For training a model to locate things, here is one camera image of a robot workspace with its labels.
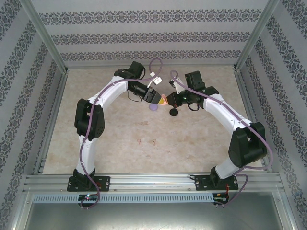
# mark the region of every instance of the white cable connector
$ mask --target white cable connector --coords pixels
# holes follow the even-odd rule
[[[154,75],[155,75],[154,72],[150,73],[150,76],[153,77]],[[162,82],[162,79],[161,79],[159,76],[157,76],[156,78],[152,79],[152,80],[149,82],[149,84],[147,85],[147,88],[149,88],[149,86],[150,86],[152,83],[154,83],[155,85],[157,85],[157,84],[159,84],[159,83],[161,83],[161,82]]]

